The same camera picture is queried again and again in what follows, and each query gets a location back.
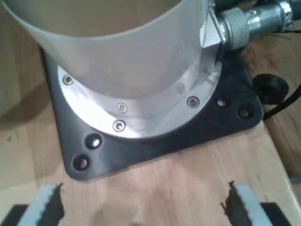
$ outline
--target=wooden table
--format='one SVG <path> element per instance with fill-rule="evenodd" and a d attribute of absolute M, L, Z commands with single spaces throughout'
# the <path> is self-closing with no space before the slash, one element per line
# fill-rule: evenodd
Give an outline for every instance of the wooden table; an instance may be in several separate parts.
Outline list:
<path fill-rule="evenodd" d="M 229 226 L 228 182 L 277 202 L 292 225 L 301 209 L 269 133 L 256 128 L 89 182 L 63 167 L 36 42 L 0 9 L 0 219 L 30 203 L 43 183 L 63 182 L 66 226 Z"/>
<path fill-rule="evenodd" d="M 292 30 L 301 30 L 301 20 Z M 301 84 L 301 34 L 270 34 L 251 42 L 243 52 L 251 76 L 272 73 L 284 78 L 290 96 Z M 274 106 L 266 105 L 268 111 Z M 301 98 L 265 121 L 286 172 L 301 177 Z M 293 188 L 301 201 L 301 184 Z"/>

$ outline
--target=black rubber plug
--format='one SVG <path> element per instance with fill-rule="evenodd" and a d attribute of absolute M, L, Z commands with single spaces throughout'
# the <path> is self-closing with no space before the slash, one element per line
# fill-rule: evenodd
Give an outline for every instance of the black rubber plug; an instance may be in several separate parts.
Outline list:
<path fill-rule="evenodd" d="M 289 90 L 286 81 L 274 74 L 257 75 L 253 85 L 263 105 L 281 104 Z"/>

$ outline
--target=black plastic plate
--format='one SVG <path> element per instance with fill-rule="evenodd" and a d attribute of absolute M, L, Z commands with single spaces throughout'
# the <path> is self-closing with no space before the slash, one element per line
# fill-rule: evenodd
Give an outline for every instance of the black plastic plate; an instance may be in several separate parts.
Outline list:
<path fill-rule="evenodd" d="M 44 59 L 65 169 L 76 180 L 102 176 L 250 129 L 263 117 L 262 106 L 255 93 L 223 68 L 214 96 L 188 124 L 158 138 L 137 140 L 112 137 L 90 127 L 72 111 L 58 83 L 57 63 L 47 54 L 44 54 Z M 239 55 L 227 56 L 225 60 L 241 79 L 251 84 Z M 101 139 L 101 145 L 96 149 L 89 145 L 94 137 Z"/>

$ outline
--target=hose clamp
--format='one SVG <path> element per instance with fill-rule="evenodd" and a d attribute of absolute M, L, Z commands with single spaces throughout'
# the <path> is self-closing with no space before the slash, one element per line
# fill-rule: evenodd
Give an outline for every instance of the hose clamp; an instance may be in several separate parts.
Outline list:
<path fill-rule="evenodd" d="M 293 25 L 293 11 L 291 5 L 286 0 L 274 0 L 281 8 L 282 25 L 280 30 L 284 31 Z"/>

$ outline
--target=wooden board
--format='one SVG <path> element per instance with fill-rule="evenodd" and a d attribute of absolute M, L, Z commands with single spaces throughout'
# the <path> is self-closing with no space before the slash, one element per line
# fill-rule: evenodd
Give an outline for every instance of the wooden board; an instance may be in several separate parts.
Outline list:
<path fill-rule="evenodd" d="M 0 9 L 0 219 L 43 183 L 63 182 L 60 225 L 225 225 L 228 182 L 277 202 L 292 225 L 301 209 L 263 123 L 256 128 L 89 182 L 64 171 L 35 41 Z"/>
<path fill-rule="evenodd" d="M 301 36 L 271 34 L 251 42 L 243 55 L 252 76 L 272 73 L 289 84 L 290 96 L 301 84 Z M 265 111 L 275 106 L 265 106 Z M 266 121 L 287 172 L 301 172 L 301 99 Z"/>

